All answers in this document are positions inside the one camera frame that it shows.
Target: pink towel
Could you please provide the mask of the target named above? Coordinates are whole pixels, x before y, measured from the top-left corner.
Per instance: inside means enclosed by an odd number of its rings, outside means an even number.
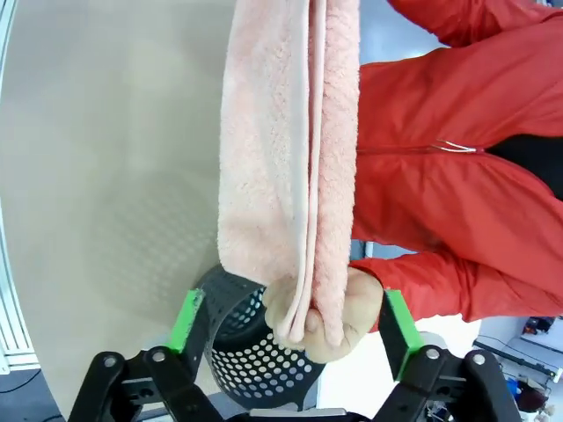
[[[218,247],[231,273],[296,282],[278,333],[310,306],[329,342],[354,205],[359,0],[238,0],[223,82]]]

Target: red jacket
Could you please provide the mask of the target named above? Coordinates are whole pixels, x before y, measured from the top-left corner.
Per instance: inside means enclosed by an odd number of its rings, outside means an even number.
[[[563,202],[484,152],[563,136],[563,11],[390,3],[454,48],[361,68],[353,238],[420,253],[352,266],[401,290],[415,319],[563,313]]]

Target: human hand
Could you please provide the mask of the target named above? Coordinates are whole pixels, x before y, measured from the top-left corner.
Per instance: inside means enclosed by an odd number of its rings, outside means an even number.
[[[276,335],[275,327],[286,316],[295,289],[295,283],[288,280],[276,282],[266,289],[262,298],[267,308],[266,324],[274,330],[278,343],[291,349],[304,349],[309,359],[317,363],[343,358],[357,346],[376,323],[384,295],[379,280],[363,271],[348,268],[348,283],[342,312],[344,340],[340,346],[333,347],[326,341],[323,318],[316,309],[309,309],[307,312],[305,335],[301,342],[289,343]]]

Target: green tape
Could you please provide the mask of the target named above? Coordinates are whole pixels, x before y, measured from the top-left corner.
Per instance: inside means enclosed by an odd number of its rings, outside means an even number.
[[[184,300],[176,323],[172,327],[172,334],[166,346],[175,353],[180,353],[186,346],[187,336],[194,325],[195,316],[203,302],[205,294],[203,290],[196,288],[190,290]]]
[[[400,370],[395,377],[395,381],[400,381],[403,378],[406,364],[411,356],[424,347],[424,340],[420,336],[419,331],[416,329],[416,325],[414,325],[413,316],[408,310],[401,292],[398,290],[386,290],[385,294],[387,295],[392,313],[395,316],[395,320],[406,345],[406,352],[400,365]]]

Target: perforated basket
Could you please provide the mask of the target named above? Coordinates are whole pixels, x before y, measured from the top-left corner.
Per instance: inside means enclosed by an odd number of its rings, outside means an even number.
[[[246,409],[293,403],[302,410],[324,365],[277,344],[264,320],[264,288],[220,266],[201,287],[210,321],[206,358],[221,390]]]

